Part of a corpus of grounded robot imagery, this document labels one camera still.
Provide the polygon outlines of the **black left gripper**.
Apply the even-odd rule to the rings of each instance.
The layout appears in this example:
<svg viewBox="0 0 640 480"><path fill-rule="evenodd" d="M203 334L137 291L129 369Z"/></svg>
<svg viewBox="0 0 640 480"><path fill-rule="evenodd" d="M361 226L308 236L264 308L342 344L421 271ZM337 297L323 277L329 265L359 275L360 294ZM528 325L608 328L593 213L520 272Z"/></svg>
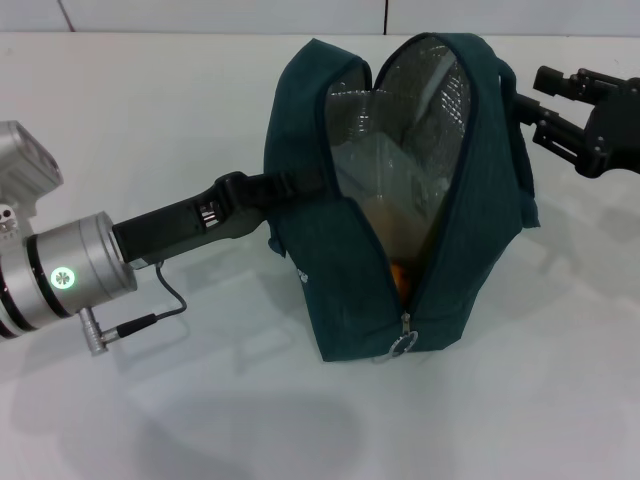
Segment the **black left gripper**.
<svg viewBox="0 0 640 480"><path fill-rule="evenodd" d="M117 223L112 231L124 262L135 269L206 244L252 233L265 211L322 194L319 169L246 175L233 172L186 200Z"/></svg>

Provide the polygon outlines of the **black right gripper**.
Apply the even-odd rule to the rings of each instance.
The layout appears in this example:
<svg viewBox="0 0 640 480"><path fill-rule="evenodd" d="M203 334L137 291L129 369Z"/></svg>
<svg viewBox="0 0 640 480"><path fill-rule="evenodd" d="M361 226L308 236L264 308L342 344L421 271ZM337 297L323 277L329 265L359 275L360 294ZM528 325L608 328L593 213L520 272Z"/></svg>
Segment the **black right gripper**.
<svg viewBox="0 0 640 480"><path fill-rule="evenodd" d="M593 110L584 130L521 94L515 96L514 116L535 127L534 143L571 163L586 178L595 179L611 170L638 174L639 78L610 84L594 81L592 74L579 69L565 77L541 66L533 83L534 90L549 96L589 100Z"/></svg>

